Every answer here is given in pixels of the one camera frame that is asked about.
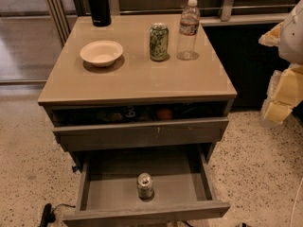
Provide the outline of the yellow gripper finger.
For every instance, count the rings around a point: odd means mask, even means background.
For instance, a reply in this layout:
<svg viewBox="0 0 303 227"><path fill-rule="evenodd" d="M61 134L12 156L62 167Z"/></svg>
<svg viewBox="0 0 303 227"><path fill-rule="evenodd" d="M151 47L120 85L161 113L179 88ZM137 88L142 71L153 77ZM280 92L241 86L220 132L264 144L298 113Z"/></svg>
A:
<svg viewBox="0 0 303 227"><path fill-rule="evenodd" d="M258 42L265 46L279 46L280 41L280 31L283 23L279 23L274 26L271 30L263 34Z"/></svg>
<svg viewBox="0 0 303 227"><path fill-rule="evenodd" d="M282 124L302 100L303 65L291 63L283 72L276 70L271 76L263 102L263 119Z"/></svg>

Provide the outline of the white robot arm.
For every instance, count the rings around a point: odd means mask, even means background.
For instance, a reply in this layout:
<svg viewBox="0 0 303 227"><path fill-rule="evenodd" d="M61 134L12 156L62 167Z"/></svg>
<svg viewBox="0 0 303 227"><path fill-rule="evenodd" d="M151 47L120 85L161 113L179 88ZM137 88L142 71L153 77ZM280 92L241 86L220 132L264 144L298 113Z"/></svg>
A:
<svg viewBox="0 0 303 227"><path fill-rule="evenodd" d="M258 42L276 46L279 57L290 63L283 72L274 71L260 111L262 124L274 127L281 125L303 101L303 0Z"/></svg>

